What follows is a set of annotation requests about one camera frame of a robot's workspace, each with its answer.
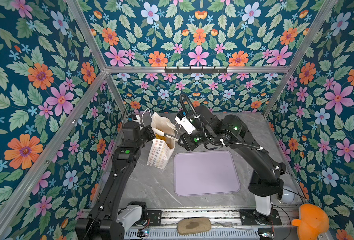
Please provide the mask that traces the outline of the white handled tongs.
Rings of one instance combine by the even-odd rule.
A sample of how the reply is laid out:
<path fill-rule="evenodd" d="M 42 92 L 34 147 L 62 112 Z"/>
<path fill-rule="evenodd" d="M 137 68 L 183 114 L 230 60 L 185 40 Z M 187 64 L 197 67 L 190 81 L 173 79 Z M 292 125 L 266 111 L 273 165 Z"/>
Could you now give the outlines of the white handled tongs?
<path fill-rule="evenodd" d="M 169 139 L 172 139 L 174 140 L 175 142 L 177 142 L 180 138 L 180 132 L 179 131 L 176 131 L 176 130 L 167 130 L 167 131 L 164 131 L 163 132 L 163 135 L 166 137 L 166 138 L 169 138 Z"/>

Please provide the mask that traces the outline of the white patterned paper bag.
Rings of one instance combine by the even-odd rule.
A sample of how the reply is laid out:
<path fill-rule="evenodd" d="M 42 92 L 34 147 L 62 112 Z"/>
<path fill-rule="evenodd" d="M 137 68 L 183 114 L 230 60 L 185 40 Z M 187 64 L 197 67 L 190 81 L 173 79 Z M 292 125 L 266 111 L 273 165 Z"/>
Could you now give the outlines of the white patterned paper bag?
<path fill-rule="evenodd" d="M 141 114 L 142 124 L 144 124 L 143 117 L 147 112 L 151 118 L 150 126 L 152 127 L 155 135 L 164 136 L 163 132 L 167 130 L 177 131 L 177 128 L 170 119 L 160 116 L 157 112 L 152 114 L 150 109 L 146 109 L 144 113 Z M 166 141 L 159 140 L 157 138 L 153 139 L 147 159 L 147 165 L 159 169 L 165 169 L 174 149 L 175 141 L 172 139 L 166 138 Z"/>

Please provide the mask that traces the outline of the golden croissant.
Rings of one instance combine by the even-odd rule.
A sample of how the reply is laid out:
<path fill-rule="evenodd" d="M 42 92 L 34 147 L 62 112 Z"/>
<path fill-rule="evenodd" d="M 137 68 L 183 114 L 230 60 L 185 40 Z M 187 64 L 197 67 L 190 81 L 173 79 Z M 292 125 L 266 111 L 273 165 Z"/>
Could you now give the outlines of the golden croissant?
<path fill-rule="evenodd" d="M 166 141 L 166 137 L 165 136 L 156 135 L 156 138 L 159 139 L 159 140 Z"/>

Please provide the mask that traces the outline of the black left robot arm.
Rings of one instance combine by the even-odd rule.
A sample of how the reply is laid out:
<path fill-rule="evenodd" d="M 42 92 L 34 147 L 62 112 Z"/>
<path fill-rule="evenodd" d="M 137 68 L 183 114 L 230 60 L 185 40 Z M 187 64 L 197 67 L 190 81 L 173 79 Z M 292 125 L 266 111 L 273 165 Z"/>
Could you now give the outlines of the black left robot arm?
<path fill-rule="evenodd" d="M 155 139 L 151 126 L 127 122 L 123 139 L 112 154 L 112 167 L 102 193 L 86 218 L 79 218 L 75 232 L 79 240 L 123 240 L 126 232 L 143 218 L 146 204 L 129 205 L 121 213 L 119 204 L 141 148 Z"/>

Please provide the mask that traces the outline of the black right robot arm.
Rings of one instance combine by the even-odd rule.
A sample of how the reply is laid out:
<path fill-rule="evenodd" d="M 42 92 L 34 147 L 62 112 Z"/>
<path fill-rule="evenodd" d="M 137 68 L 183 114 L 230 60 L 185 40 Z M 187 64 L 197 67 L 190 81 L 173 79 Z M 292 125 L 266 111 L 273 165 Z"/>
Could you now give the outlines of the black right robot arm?
<path fill-rule="evenodd" d="M 281 175 L 285 174 L 286 165 L 270 157 L 241 118 L 227 115 L 219 119 L 207 107 L 198 106 L 188 112 L 179 111 L 175 120 L 185 130 L 178 140 L 185 150 L 192 152 L 199 145 L 212 145 L 214 149 L 228 147 L 240 155 L 253 168 L 248 189 L 255 196 L 256 212 L 271 215 L 271 197 L 283 194 Z"/>

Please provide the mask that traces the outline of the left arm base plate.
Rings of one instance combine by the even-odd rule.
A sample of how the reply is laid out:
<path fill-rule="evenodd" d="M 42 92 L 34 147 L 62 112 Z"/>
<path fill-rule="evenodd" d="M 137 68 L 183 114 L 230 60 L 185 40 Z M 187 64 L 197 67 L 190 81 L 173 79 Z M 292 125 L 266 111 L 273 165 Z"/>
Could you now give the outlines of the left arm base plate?
<path fill-rule="evenodd" d="M 127 209 L 122 211 L 120 215 L 123 216 L 122 225 L 126 227 L 141 227 L 147 228 L 149 226 L 159 227 L 161 225 L 162 211 L 161 210 L 145 210 L 135 208 L 128 214 Z"/>

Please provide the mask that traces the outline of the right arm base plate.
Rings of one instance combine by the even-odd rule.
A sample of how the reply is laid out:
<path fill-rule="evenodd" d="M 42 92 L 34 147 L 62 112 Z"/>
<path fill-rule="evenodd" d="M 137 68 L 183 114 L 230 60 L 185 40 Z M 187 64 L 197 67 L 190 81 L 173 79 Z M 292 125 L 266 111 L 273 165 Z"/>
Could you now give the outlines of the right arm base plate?
<path fill-rule="evenodd" d="M 256 210 L 240 209 L 240 219 L 243 226 L 281 226 L 282 220 L 279 212 L 272 210 L 269 216 L 258 213 Z"/>

